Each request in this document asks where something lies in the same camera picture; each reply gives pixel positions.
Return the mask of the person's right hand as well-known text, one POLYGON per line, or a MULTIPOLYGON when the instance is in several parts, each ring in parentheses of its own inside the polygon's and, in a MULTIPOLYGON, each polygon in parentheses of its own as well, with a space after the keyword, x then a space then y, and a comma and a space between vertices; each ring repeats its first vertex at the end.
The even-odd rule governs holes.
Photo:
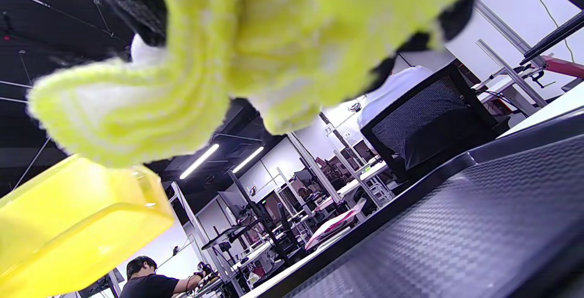
MULTIPOLYGON (((108 0, 149 46, 167 36, 167 0, 108 0)), ((233 85, 373 78, 398 51, 427 50, 455 38, 475 0, 182 0, 224 11, 236 28, 233 85)))

